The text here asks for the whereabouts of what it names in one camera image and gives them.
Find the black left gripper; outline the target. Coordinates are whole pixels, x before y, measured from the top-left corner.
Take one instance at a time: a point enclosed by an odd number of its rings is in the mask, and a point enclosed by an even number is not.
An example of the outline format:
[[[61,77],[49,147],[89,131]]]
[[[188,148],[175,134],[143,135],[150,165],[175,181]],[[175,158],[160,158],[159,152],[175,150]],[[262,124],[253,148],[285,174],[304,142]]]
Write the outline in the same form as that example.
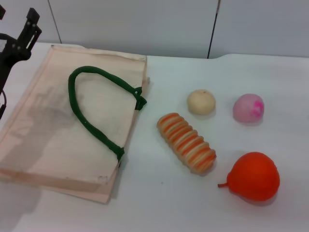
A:
[[[0,5],[0,20],[3,19],[6,10]],[[34,8],[30,8],[27,20],[18,39],[7,34],[0,34],[0,39],[5,40],[6,44],[0,53],[0,91],[3,90],[12,67],[31,56],[31,50],[39,38],[42,30],[38,27],[40,15]]]

